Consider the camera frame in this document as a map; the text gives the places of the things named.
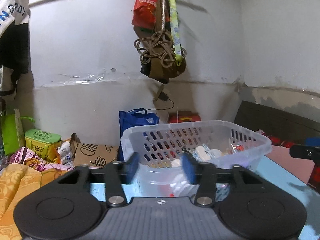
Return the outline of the white rolled sock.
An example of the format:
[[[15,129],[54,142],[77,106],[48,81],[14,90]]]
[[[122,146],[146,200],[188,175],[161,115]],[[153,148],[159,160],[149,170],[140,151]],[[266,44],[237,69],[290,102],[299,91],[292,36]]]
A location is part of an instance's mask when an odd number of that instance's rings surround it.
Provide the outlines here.
[[[197,146],[195,149],[196,158],[200,161],[208,161],[217,159],[222,156],[222,152],[218,149],[206,149],[204,146]]]

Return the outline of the blue trimmed white sock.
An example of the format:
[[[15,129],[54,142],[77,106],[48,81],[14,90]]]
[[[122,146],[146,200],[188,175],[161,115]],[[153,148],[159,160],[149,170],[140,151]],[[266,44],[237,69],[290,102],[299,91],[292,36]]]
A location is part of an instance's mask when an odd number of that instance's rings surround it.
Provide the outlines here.
[[[171,161],[171,167],[181,167],[182,161],[181,159],[174,159]]]

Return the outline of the clear plastic perforated basket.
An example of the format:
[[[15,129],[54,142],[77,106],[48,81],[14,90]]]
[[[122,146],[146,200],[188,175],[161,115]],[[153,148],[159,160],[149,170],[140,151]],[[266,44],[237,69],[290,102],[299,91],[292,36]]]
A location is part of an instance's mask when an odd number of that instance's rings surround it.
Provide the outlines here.
[[[131,127],[120,142],[125,160],[139,154],[135,182],[143,197],[195,196],[197,186],[190,185],[182,166],[171,167],[172,160],[182,158],[182,147],[194,152],[197,146],[218,149],[222,156],[208,162],[219,168],[238,164],[251,171],[272,151],[266,136],[220,120]]]

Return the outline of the black hair comb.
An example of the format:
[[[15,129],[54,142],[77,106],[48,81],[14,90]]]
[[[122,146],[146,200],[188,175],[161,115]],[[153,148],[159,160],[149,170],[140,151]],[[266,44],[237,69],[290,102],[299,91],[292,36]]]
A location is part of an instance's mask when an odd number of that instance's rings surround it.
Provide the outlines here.
[[[192,157],[193,159],[197,160],[197,154],[194,151],[191,151],[187,149],[186,147],[182,147],[183,154],[186,154],[189,157]]]

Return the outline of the brown paper burger bag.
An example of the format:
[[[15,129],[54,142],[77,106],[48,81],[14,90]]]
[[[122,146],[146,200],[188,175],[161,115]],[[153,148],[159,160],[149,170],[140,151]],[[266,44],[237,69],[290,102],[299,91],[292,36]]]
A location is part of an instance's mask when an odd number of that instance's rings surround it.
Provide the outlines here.
[[[81,143],[75,133],[71,135],[69,142],[73,153],[74,166],[104,167],[117,160],[118,146]]]

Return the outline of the white snack packets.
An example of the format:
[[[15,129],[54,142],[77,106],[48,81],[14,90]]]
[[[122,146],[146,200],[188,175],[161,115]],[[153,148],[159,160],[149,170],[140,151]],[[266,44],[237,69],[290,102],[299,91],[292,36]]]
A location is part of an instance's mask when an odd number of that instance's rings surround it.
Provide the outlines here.
[[[60,156],[61,164],[67,164],[73,160],[71,145],[68,141],[65,141],[61,144],[61,146],[57,149],[57,153]]]

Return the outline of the blue tote bag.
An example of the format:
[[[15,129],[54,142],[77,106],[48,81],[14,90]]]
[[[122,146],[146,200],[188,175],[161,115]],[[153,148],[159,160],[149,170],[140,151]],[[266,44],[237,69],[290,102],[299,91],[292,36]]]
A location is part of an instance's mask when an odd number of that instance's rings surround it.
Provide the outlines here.
[[[137,108],[128,112],[119,111],[120,138],[128,128],[157,124],[159,124],[159,116],[147,109]]]

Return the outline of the red gift box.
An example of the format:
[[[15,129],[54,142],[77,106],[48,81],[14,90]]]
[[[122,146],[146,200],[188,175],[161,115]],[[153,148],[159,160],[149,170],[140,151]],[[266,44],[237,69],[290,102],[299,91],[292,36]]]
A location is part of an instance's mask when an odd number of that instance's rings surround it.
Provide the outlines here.
[[[201,121],[201,117],[198,113],[192,111],[177,111],[176,113],[170,113],[168,117],[168,123],[170,124],[196,121]]]

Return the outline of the green yellow lidded box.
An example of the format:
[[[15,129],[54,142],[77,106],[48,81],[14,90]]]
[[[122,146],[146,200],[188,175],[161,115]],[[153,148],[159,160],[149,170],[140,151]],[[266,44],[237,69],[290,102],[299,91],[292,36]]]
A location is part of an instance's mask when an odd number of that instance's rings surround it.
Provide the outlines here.
[[[39,157],[49,162],[57,159],[56,150],[61,145],[61,135],[33,128],[26,131],[24,136],[27,148]]]

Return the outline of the dark wooden headboard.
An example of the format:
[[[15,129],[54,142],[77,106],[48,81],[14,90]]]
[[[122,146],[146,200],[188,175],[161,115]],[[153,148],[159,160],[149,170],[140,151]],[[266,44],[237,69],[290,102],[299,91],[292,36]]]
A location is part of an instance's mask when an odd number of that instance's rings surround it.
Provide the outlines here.
[[[234,123],[252,131],[285,141],[304,143],[307,138],[319,137],[319,123],[313,120],[256,103],[242,101]]]

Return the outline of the pink floral quilt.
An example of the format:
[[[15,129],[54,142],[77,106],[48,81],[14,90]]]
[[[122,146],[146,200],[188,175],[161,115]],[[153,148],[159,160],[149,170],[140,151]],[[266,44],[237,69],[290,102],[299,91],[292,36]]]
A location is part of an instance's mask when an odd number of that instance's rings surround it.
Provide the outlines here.
[[[10,163],[24,164],[40,172],[49,169],[57,169],[61,171],[70,171],[74,169],[73,165],[50,163],[39,157],[35,152],[30,150],[29,148],[24,146],[16,153],[11,155]]]

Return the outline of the orange patterned blanket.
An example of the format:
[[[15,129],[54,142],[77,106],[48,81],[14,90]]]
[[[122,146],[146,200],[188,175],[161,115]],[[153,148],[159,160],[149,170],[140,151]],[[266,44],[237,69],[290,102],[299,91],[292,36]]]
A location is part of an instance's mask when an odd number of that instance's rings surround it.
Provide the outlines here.
[[[66,171],[49,169],[37,171],[27,165],[10,164],[1,173],[1,239],[21,239],[15,225],[13,211],[25,196],[38,190]]]

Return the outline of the green paper bag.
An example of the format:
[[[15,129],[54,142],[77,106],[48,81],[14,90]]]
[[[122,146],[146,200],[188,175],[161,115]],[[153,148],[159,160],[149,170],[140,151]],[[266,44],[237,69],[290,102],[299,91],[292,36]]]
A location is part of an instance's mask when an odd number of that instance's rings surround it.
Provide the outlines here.
[[[12,113],[5,111],[1,114],[1,133],[5,155],[12,155],[25,146],[25,136],[22,120],[35,122],[29,116],[21,116],[19,109],[14,109]]]

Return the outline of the black white hanging garment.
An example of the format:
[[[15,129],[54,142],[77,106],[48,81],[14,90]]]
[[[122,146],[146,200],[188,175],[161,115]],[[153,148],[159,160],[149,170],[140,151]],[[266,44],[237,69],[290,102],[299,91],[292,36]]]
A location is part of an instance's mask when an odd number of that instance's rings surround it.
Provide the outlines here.
[[[30,64],[29,0],[1,0],[1,96],[15,93]]]

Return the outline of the red hanging plastic bag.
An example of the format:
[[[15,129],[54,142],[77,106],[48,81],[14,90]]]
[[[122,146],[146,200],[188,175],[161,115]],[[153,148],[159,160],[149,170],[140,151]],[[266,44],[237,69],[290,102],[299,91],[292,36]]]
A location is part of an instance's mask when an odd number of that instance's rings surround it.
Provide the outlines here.
[[[135,0],[132,25],[152,30],[156,24],[156,3],[157,0]]]

